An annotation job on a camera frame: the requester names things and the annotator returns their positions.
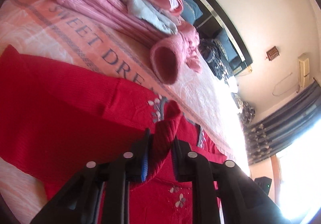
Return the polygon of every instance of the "black headboard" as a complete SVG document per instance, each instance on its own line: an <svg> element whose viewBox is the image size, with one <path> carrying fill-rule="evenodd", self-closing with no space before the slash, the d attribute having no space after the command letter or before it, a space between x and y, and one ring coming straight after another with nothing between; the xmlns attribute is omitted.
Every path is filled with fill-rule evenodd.
<svg viewBox="0 0 321 224"><path fill-rule="evenodd" d="M222 30L222 25L217 21L217 17L220 18L221 22L224 23L227 30L231 33L230 41L235 52L238 54L236 58L230 61L230 66L234 70L234 74L240 73L252 64L252 58L241 36L218 2L216 0L205 0L207 4L209 4L209 6L206 6L204 1L193 1L197 3L200 10L203 12L203 16L197 19L194 24L201 38L214 38L215 35Z"/></svg>

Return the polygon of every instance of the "curtain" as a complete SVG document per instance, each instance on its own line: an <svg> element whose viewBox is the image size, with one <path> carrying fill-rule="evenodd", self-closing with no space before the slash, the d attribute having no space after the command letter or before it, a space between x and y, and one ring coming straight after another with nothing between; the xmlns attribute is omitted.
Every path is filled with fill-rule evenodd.
<svg viewBox="0 0 321 224"><path fill-rule="evenodd" d="M262 121L244 129L249 165L285 149L321 119L321 87L314 81Z"/></svg>

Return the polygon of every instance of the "air conditioner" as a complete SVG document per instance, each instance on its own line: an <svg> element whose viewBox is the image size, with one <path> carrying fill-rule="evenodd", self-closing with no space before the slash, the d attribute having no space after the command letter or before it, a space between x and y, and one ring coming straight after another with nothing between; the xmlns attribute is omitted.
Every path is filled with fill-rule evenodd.
<svg viewBox="0 0 321 224"><path fill-rule="evenodd" d="M310 79L310 61L308 56L304 53L298 58L299 64L299 85L301 89L309 85Z"/></svg>

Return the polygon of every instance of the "bright window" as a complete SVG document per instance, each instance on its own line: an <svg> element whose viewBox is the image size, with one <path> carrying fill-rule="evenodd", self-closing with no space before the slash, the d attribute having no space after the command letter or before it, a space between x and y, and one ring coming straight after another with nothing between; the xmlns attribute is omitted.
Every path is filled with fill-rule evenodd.
<svg viewBox="0 0 321 224"><path fill-rule="evenodd" d="M292 220L321 198L321 121L277 154L281 169L280 208Z"/></svg>

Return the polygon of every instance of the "red fabric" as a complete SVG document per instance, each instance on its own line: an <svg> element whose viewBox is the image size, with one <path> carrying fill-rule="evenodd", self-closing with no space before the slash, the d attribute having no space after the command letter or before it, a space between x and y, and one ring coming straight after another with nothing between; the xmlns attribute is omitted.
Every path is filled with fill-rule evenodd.
<svg viewBox="0 0 321 224"><path fill-rule="evenodd" d="M167 103L165 119L154 124L149 101L158 95L124 79L9 46L0 57L0 88L0 157L41 180L49 199L88 161L116 159L150 128L148 182L130 192L130 221L191 223L191 184L174 179L171 142L177 135L210 161L226 160L206 134L203 148L196 147L197 127L176 102ZM176 207L180 194L186 201Z"/></svg>

